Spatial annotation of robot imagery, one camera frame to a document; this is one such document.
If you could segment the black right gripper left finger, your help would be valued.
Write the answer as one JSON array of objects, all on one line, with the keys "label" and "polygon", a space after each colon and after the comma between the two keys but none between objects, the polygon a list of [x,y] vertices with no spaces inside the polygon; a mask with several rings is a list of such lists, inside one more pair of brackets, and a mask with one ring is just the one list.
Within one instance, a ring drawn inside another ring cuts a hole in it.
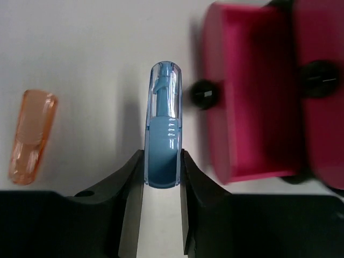
[{"label": "black right gripper left finger", "polygon": [[144,153],[74,196],[1,192],[1,257],[136,257]]}]

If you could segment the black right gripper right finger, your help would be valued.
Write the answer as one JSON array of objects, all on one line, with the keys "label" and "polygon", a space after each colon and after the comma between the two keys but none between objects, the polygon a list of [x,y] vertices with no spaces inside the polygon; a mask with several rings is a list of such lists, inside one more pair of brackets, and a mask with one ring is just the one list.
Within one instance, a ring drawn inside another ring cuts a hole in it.
[{"label": "black right gripper right finger", "polygon": [[343,257],[343,201],[326,195],[232,194],[181,153],[188,257]]}]

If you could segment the blue correction tape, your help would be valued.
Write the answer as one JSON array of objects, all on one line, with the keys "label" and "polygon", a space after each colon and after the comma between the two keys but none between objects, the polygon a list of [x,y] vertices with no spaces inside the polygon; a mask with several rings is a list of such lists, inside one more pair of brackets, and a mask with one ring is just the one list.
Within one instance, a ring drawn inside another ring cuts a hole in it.
[{"label": "blue correction tape", "polygon": [[182,150],[182,73],[171,61],[150,71],[145,125],[144,179],[156,189],[180,183]]}]

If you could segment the orange correction tape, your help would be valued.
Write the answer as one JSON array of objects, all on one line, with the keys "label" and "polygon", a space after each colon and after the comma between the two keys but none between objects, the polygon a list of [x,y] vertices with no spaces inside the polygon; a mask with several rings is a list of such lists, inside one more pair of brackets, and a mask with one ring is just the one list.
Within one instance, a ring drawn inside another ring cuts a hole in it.
[{"label": "orange correction tape", "polygon": [[38,89],[24,92],[9,164],[9,179],[14,184],[34,182],[57,106],[58,98],[52,93]]}]

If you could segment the pink bottom drawer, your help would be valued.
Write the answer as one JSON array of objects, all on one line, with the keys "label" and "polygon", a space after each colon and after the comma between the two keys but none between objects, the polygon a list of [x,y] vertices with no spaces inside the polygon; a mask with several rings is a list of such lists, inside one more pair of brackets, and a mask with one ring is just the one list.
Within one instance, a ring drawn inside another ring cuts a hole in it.
[{"label": "pink bottom drawer", "polygon": [[202,29],[202,79],[213,171],[223,184],[297,174],[306,163],[289,16],[212,3]]}]

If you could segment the pink drawer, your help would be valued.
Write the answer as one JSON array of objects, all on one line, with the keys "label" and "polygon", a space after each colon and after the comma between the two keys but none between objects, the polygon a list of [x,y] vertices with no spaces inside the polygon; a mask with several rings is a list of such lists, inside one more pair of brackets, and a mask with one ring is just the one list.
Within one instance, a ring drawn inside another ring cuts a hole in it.
[{"label": "pink drawer", "polygon": [[343,190],[343,1],[295,1],[292,15],[309,163]]},{"label": "pink drawer", "polygon": [[289,16],[212,3],[202,29],[202,79],[213,171],[223,184],[297,174],[306,163]]}]

